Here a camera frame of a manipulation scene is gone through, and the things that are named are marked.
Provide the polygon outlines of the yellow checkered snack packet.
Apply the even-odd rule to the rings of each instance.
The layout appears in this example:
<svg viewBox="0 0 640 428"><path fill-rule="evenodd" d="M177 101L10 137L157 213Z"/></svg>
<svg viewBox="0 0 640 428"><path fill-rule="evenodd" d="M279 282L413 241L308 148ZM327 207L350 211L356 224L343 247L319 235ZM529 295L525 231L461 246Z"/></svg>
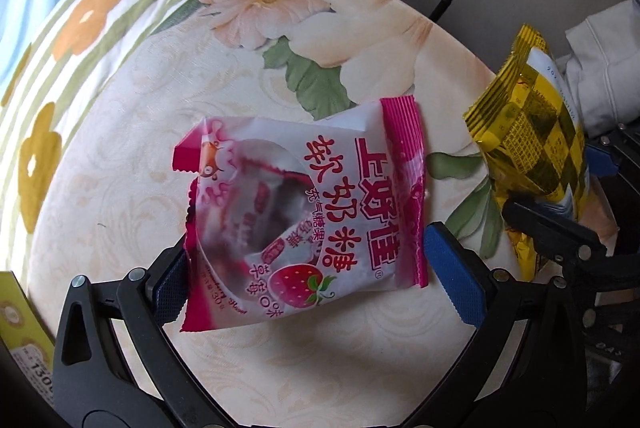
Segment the yellow checkered snack packet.
<svg viewBox="0 0 640 428"><path fill-rule="evenodd" d="M560 217L580 219L590 192L584 125L537 29L521 26L502 67L463 119L499 208L521 194Z"/></svg>

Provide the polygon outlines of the pink strawberry candy bag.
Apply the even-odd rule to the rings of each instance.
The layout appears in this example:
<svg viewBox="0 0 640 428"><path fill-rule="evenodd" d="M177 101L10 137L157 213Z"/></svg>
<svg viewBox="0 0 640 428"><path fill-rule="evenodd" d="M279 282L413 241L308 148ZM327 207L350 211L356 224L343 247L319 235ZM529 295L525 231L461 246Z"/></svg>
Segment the pink strawberry candy bag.
<svg viewBox="0 0 640 428"><path fill-rule="evenodd" d="M272 321L355 292L425 286L425 144L411 96L311 123L211 117L189 172L187 332Z"/></svg>

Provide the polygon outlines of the green cardboard box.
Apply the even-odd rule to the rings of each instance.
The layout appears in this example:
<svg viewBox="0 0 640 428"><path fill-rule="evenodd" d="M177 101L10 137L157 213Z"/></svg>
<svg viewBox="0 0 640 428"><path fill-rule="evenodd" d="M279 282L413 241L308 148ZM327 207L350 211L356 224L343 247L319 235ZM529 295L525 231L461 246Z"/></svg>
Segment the green cardboard box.
<svg viewBox="0 0 640 428"><path fill-rule="evenodd" d="M51 408L54 343L35 315L15 275L0 275L1 340L11 358Z"/></svg>

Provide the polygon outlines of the white garment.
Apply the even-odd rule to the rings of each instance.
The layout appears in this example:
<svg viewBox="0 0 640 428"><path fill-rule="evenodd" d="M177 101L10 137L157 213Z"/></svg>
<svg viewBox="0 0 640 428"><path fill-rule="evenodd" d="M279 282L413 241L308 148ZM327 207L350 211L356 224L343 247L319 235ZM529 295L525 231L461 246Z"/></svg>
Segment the white garment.
<svg viewBox="0 0 640 428"><path fill-rule="evenodd" d="M565 76L593 137L639 117L639 14L631 0L567 30Z"/></svg>

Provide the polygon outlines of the cream floral blanket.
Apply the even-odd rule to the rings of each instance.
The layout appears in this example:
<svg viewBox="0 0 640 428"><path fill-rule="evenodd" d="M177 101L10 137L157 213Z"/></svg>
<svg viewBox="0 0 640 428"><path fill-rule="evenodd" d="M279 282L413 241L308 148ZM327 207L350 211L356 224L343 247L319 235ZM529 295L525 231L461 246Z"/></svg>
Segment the cream floral blanket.
<svg viewBox="0 0 640 428"><path fill-rule="evenodd" d="M582 315L513 251L492 72L398 0L191 0L101 88L29 292L73 427L579 427Z"/></svg>

